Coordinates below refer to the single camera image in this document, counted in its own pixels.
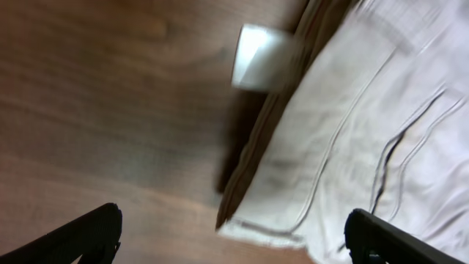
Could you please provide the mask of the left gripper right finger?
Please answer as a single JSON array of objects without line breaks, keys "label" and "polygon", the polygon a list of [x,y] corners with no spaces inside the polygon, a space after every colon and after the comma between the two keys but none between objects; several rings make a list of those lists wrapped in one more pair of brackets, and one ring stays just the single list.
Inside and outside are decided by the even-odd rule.
[{"label": "left gripper right finger", "polygon": [[344,227],[353,264],[462,264],[363,209],[354,209]]}]

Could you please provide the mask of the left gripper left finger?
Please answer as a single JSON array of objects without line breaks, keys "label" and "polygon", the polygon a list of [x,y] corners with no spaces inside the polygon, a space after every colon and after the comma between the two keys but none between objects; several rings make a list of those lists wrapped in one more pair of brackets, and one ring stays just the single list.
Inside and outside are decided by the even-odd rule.
[{"label": "left gripper left finger", "polygon": [[122,211],[106,203],[1,256],[3,264],[111,264],[120,248]]}]

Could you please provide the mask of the beige khaki shorts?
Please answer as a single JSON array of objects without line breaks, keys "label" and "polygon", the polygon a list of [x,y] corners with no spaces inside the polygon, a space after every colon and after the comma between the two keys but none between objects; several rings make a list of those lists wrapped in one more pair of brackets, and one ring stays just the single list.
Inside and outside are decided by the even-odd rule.
[{"label": "beige khaki shorts", "polygon": [[349,263],[362,208],[468,261],[468,3],[360,1],[289,100],[222,236]]}]

